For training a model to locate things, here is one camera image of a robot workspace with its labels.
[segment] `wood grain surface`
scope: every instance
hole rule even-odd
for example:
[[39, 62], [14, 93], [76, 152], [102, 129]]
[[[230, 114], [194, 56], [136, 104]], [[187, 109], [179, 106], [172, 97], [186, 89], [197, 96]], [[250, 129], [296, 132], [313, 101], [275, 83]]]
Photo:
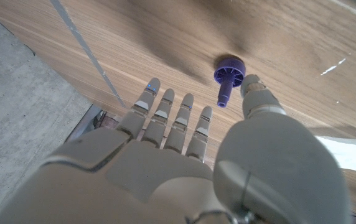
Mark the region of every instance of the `wood grain surface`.
[[[240, 57], [247, 73], [258, 74], [288, 115], [314, 134], [356, 139], [356, 7], [344, 0], [60, 2], [125, 107], [48, 0], [0, 0], [0, 22], [110, 113], [125, 114], [152, 77], [162, 82], [156, 101], [167, 88], [176, 91], [171, 118], [183, 96], [194, 94], [188, 134], [202, 108], [213, 106], [211, 166], [220, 141], [243, 119], [238, 88], [226, 108], [216, 106], [213, 72], [229, 54]], [[355, 184], [356, 203], [356, 175], [344, 174]]]

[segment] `concrete floor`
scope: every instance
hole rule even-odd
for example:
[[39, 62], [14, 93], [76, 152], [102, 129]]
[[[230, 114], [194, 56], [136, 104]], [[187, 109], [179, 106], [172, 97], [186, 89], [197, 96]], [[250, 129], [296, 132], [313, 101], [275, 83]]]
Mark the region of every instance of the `concrete floor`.
[[0, 24], [0, 206], [90, 105]]

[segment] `robotic hand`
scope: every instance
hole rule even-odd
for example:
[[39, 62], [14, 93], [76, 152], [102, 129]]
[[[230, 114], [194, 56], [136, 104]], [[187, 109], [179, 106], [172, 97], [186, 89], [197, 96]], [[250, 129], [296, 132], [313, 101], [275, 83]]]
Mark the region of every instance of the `robotic hand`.
[[174, 91], [152, 79], [115, 130], [96, 129], [53, 152], [0, 212], [0, 223], [351, 223], [334, 158], [285, 115], [256, 75], [242, 86], [244, 121], [203, 163], [211, 107], [181, 155], [193, 104], [182, 100], [160, 150]]

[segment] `purple cap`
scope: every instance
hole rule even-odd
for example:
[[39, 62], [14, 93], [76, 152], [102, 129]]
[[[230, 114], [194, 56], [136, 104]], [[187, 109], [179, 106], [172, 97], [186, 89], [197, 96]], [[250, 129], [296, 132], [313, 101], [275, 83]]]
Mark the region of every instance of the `purple cap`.
[[214, 73], [214, 79], [221, 84], [218, 93], [219, 107], [226, 107], [233, 87], [240, 86], [245, 78], [245, 64], [236, 58], [226, 58], [218, 64]]

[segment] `robot finger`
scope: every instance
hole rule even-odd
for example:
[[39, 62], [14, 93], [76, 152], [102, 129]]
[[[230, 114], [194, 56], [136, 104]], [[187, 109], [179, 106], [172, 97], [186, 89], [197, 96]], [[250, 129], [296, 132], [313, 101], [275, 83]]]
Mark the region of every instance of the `robot finger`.
[[172, 124], [171, 131], [163, 147], [164, 149], [172, 149], [179, 154], [182, 152], [193, 100], [194, 97], [190, 93], [186, 94], [182, 100], [176, 120]]
[[136, 139], [143, 127], [146, 116], [153, 105], [153, 101], [159, 89], [159, 79], [152, 78], [141, 96], [116, 127], [116, 130], [129, 134], [131, 139]]
[[152, 116], [151, 122], [146, 128], [142, 141], [151, 142], [154, 144], [154, 147], [160, 148], [173, 101], [174, 90], [166, 90], [155, 114]]
[[196, 125], [196, 130], [190, 140], [185, 156], [204, 162], [212, 115], [213, 109], [210, 106], [206, 106], [200, 114], [199, 122]]

